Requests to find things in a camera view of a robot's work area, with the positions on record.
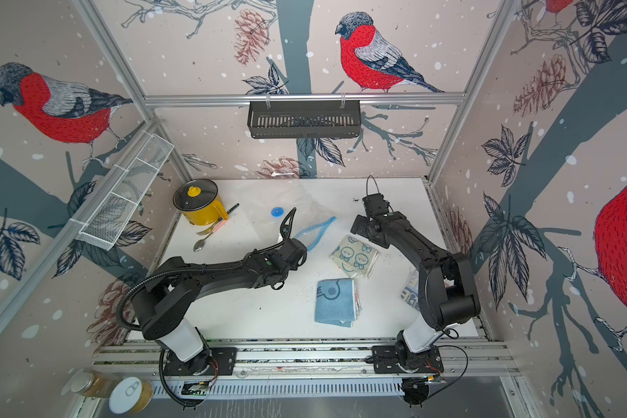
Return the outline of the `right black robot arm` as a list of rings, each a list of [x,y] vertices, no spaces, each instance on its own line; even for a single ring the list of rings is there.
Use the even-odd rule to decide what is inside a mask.
[[[404,369],[418,369],[442,336],[456,338],[456,325],[480,315],[470,259],[435,245],[405,215],[393,211],[381,193],[364,197],[362,203],[366,214],[356,217],[351,233],[382,248],[395,247],[417,270],[420,315],[398,334],[395,353]]]

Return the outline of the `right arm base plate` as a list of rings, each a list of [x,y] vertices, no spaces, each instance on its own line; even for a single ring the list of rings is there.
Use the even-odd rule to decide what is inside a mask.
[[[373,346],[365,362],[376,374],[442,374],[444,366],[439,348],[433,346],[414,354],[402,344]]]

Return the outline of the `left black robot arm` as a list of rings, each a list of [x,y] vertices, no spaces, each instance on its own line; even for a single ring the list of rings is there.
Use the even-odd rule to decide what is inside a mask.
[[[141,332],[148,341],[156,341],[181,362],[196,361],[206,350],[206,342],[186,319],[195,301],[235,289],[279,290],[288,274],[306,262],[307,255],[307,248],[299,240],[286,239],[234,262],[195,264],[172,257],[131,288],[121,301],[122,305],[132,305],[137,322],[133,324],[123,317],[122,307],[118,308],[117,322]]]

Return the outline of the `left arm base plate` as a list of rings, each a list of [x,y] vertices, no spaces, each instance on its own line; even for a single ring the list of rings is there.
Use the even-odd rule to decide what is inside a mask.
[[[165,376],[231,376],[237,348],[206,348],[188,362],[179,360],[171,351],[165,354]]]

